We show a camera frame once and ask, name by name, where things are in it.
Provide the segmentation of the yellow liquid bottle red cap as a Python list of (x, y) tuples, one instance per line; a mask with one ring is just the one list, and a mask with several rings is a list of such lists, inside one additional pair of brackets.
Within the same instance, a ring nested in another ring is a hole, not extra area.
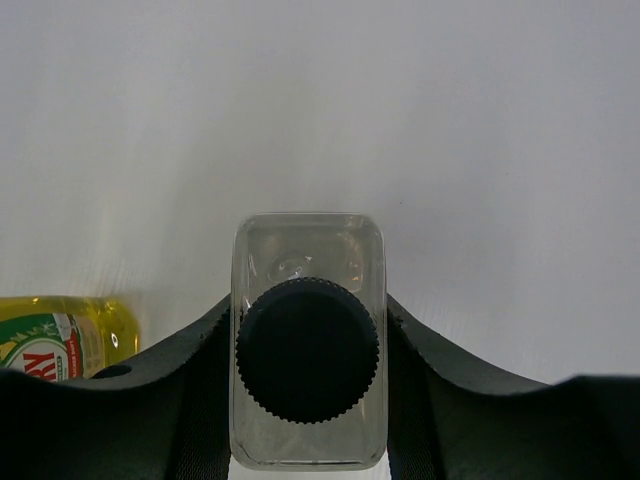
[(115, 298), (1, 299), (1, 366), (49, 382), (90, 378), (140, 350), (137, 320)]

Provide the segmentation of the clear square bottle dark cap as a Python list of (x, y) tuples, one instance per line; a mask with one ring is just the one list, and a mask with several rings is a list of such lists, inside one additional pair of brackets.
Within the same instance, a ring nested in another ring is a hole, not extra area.
[(229, 436), (254, 470), (365, 470), (388, 432), (384, 241), (354, 213), (264, 213), (234, 238)]

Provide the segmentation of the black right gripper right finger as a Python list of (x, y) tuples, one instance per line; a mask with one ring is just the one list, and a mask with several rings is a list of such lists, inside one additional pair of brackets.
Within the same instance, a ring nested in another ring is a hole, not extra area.
[(638, 377), (546, 385), (387, 305), (392, 478), (638, 478)]

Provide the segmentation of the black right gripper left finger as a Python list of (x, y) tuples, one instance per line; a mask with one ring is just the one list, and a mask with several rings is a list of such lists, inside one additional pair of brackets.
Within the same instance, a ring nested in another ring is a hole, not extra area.
[(2, 478), (227, 478), (229, 309), (90, 379), (2, 370)]

